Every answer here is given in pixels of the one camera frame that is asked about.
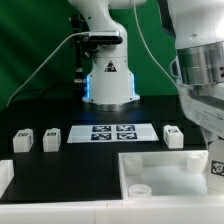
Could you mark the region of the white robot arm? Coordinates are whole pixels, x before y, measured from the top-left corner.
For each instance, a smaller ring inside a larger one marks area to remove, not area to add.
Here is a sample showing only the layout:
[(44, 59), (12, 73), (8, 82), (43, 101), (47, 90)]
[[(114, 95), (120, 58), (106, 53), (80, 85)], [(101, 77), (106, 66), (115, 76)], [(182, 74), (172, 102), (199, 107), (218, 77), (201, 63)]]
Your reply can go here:
[[(109, 11), (147, 0), (68, 0), (90, 32), (84, 43), (93, 57), (84, 101), (119, 108), (139, 96), (128, 69), (127, 32)], [(185, 116), (208, 136), (224, 139), (224, 0), (158, 0), (163, 27), (175, 35), (177, 88)]]

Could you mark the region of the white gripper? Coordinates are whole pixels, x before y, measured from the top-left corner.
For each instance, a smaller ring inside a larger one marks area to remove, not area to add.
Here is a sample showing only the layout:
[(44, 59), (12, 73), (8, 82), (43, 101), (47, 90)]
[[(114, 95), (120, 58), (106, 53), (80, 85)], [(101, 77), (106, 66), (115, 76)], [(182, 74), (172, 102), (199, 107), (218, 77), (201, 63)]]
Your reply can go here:
[(224, 139), (224, 84), (215, 84), (208, 95), (196, 95), (179, 85), (179, 99), (184, 115), (198, 126)]

